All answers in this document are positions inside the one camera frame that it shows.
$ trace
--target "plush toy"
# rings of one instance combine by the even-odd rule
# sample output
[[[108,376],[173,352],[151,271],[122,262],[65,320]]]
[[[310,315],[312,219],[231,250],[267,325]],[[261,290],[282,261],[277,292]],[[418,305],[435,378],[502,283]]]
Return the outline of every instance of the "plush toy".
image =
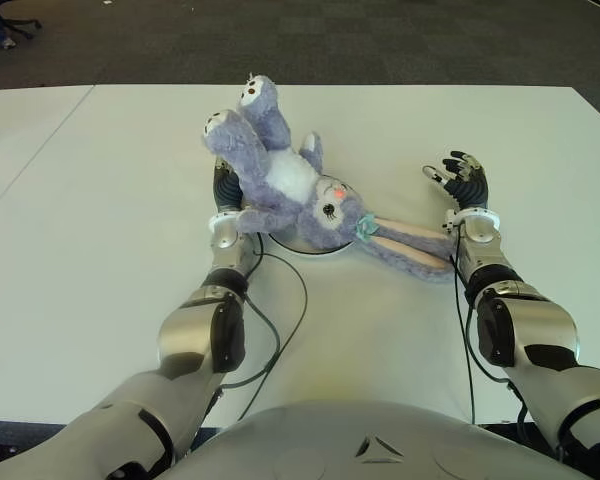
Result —
[[[238,112],[215,113],[204,142],[240,179],[248,207],[237,219],[244,233],[273,233],[295,226],[297,235],[319,249],[350,242],[386,263],[432,282],[448,281],[451,239],[424,228],[376,217],[346,183],[322,174],[322,143],[310,133],[299,152],[278,109],[275,84],[252,77]]]

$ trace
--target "metal arm segment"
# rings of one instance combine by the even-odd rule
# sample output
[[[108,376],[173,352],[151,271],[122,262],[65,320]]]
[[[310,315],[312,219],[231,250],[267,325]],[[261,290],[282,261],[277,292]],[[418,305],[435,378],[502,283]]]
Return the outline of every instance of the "metal arm segment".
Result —
[[[481,354],[504,369],[549,445],[600,478],[600,369],[578,364],[573,319],[513,270],[493,220],[462,213],[457,264]]]
[[[137,374],[40,446],[0,463],[0,480],[155,478],[188,451],[224,374],[244,358],[242,305],[253,245],[236,211],[212,219],[202,287],[163,323],[160,367]]]

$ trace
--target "white tabletop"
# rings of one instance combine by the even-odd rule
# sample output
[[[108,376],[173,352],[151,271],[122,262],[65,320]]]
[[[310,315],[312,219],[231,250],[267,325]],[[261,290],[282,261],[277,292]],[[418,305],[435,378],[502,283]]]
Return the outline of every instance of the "white tabletop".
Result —
[[[68,422],[122,379],[155,367],[162,320],[211,260],[213,160],[200,140],[235,86],[98,86],[0,200],[0,419]],[[600,115],[569,88],[280,87],[296,143],[315,129],[327,173],[368,206],[436,228],[452,203],[421,175],[451,149],[485,166],[490,206],[518,272],[579,326],[580,361],[600,367]],[[379,399],[468,418],[453,287],[356,249],[305,259],[305,323],[253,411],[315,398]],[[284,334],[302,306],[274,260],[251,295]],[[246,314],[247,359],[273,346]],[[474,373],[480,422],[517,401]],[[231,423],[255,385],[228,392],[208,424]]]
[[[93,88],[0,91],[0,195]]]

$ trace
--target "gray carpet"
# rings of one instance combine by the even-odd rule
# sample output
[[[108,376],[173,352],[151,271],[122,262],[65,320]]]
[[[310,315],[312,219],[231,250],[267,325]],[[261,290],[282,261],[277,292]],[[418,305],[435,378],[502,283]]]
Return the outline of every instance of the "gray carpet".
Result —
[[[32,41],[0,88],[91,83],[575,87],[600,111],[600,8],[586,0],[18,0]]]

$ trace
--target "teal bow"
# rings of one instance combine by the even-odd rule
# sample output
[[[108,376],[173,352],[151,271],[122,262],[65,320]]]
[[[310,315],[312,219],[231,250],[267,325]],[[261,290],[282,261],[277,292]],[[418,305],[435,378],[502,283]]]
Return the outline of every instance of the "teal bow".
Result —
[[[380,228],[375,222],[375,218],[376,216],[373,213],[367,213],[356,224],[356,236],[364,243],[369,243],[371,235]]]

